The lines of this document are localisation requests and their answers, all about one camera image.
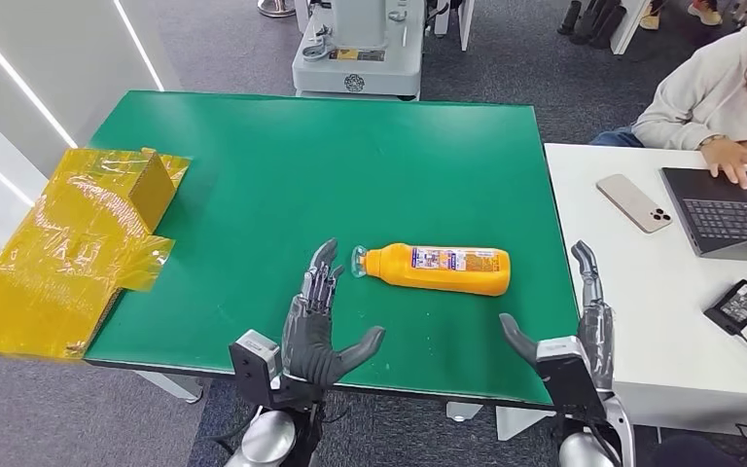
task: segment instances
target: green tabletop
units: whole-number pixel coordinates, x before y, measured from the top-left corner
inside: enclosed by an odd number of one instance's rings
[[[132,91],[90,145],[193,159],[156,234],[176,239],[152,291],[125,292],[86,358],[232,373],[248,329],[281,341],[313,251],[362,244],[501,248],[499,298],[344,275],[334,344],[386,328],[342,383],[549,403],[504,343],[511,313],[534,339],[574,334],[577,309],[534,112],[528,106]]]

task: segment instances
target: yellow plastic wrap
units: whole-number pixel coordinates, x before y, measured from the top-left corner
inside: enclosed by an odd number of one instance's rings
[[[190,161],[68,150],[0,253],[0,355],[84,356],[121,288],[147,291],[173,240],[151,235]]]

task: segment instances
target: person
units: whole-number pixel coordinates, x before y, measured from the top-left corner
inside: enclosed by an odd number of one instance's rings
[[[712,176],[747,189],[747,27],[694,52],[632,127],[589,144],[699,150]]]
[[[667,1],[652,0],[643,17],[640,18],[640,27],[647,31],[657,31],[659,29],[659,11]],[[723,16],[717,9],[717,0],[693,0],[687,11],[689,15],[700,18],[700,22],[707,26],[723,24]]]

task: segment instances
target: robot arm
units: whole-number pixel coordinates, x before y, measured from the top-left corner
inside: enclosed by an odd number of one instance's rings
[[[285,319],[281,348],[254,330],[231,345],[238,390],[262,410],[227,467],[311,465],[322,438],[325,390],[379,350],[385,330],[378,326],[358,343],[334,350],[331,315],[342,274],[342,266],[332,267],[336,255],[337,241],[330,239],[310,260]]]
[[[290,377],[327,388],[374,356],[385,330],[374,326],[362,339],[339,352],[334,350],[331,313],[337,280],[343,267],[331,270],[337,241],[316,250],[304,274],[302,290],[291,301],[282,335],[282,365]]]
[[[537,372],[564,419],[560,466],[634,467],[634,432],[613,391],[613,315],[603,300],[594,254],[571,248],[584,280],[578,337],[533,341],[510,314],[500,314],[508,344]]]

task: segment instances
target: orange bottle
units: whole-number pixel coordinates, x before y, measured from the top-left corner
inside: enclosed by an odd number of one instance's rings
[[[392,285],[498,296],[511,280],[511,258],[495,248],[410,246],[353,249],[351,271]]]

